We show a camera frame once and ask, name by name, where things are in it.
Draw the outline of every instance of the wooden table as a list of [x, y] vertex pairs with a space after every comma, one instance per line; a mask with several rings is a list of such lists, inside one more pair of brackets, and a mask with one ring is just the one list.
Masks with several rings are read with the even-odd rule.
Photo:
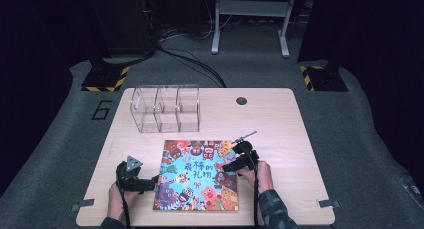
[[[200, 88], [200, 131], [140, 133], [130, 113], [133, 89], [125, 90], [100, 154], [84, 199], [94, 205], [78, 213], [80, 226], [98, 226], [106, 216], [108, 189], [115, 170], [128, 155], [141, 160], [139, 178], [159, 173], [165, 140], [235, 140], [246, 138], [261, 160], [272, 168], [274, 187], [299, 225], [329, 225], [332, 208], [320, 208], [317, 200], [328, 195], [293, 92], [281, 88]], [[236, 103], [238, 97], [247, 104]], [[238, 180], [239, 211], [153, 211], [154, 192], [139, 195], [130, 209], [133, 226], [243, 226], [254, 225], [253, 188]]]

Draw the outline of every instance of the plastic compartment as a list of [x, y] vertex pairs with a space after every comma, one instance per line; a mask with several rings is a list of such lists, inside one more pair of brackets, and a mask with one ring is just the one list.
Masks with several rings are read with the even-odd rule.
[[199, 131], [199, 86], [142, 85], [134, 89], [131, 114], [140, 132]]

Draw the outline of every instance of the black speaker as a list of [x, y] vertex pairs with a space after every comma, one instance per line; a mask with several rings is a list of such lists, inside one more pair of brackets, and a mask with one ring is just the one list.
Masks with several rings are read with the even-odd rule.
[[90, 0], [110, 55], [146, 55], [155, 51], [143, 0]]

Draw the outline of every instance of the metal bracket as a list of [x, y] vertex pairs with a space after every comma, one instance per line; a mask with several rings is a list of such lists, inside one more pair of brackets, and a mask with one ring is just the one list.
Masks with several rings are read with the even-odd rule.
[[127, 157], [127, 171], [132, 171], [137, 167], [141, 167], [143, 163], [132, 156]]
[[319, 201], [319, 200], [317, 200], [317, 205], [321, 208], [324, 208], [324, 207], [337, 208], [337, 207], [342, 206], [342, 204], [340, 204], [339, 201], [337, 201], [337, 200], [334, 200], [334, 201], [331, 201], [331, 200]]
[[69, 211], [79, 211], [81, 207], [85, 206], [92, 206], [94, 205], [94, 199], [87, 199], [77, 202], [76, 204], [73, 204]]

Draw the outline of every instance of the book cover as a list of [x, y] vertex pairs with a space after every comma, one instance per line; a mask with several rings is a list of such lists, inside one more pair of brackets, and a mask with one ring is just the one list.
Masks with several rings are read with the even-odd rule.
[[237, 174], [222, 166], [235, 160], [230, 140], [166, 140], [154, 210], [236, 211]]

